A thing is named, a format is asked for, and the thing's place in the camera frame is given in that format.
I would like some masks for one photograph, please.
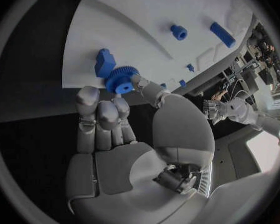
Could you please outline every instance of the blue gear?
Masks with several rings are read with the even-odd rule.
[[[132,66],[123,66],[114,69],[105,80],[107,91],[117,94],[125,94],[133,89],[131,77],[139,74],[139,71]]]

